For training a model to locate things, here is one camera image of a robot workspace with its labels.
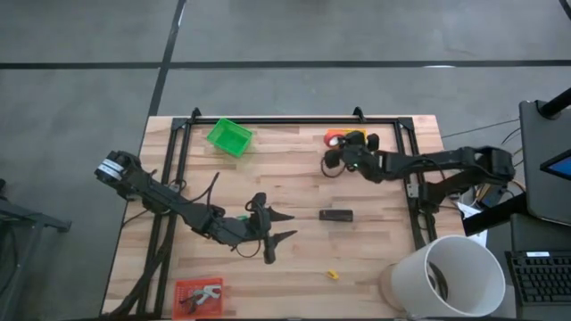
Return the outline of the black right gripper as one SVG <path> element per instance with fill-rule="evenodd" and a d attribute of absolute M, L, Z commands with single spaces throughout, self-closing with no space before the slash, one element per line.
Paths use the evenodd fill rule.
<path fill-rule="evenodd" d="M 377 134 L 365 135 L 361 131 L 352 131 L 346 135 L 327 135 L 324 141 L 328 150 L 323 156 L 323 167 L 334 169 L 342 166 L 335 175 L 323 170 L 326 177 L 335 178 L 348 170 L 358 171 L 368 181 L 380 181 L 380 158 L 377 155 L 380 138 Z"/>

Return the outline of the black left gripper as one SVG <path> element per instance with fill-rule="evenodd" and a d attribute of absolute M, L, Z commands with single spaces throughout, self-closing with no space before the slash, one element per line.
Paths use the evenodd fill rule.
<path fill-rule="evenodd" d="M 275 211 L 271 206 L 265 208 L 266 200 L 267 196 L 265 193 L 256 193 L 253 198 L 246 203 L 245 209 L 252 213 L 250 218 L 251 224 L 258 239 L 263 241 L 264 262 L 266 264 L 273 264 L 276 260 L 275 247 L 286 238 L 295 235 L 297 230 L 272 235 L 270 233 L 271 221 L 287 221 L 294 219 L 294 216 Z"/>

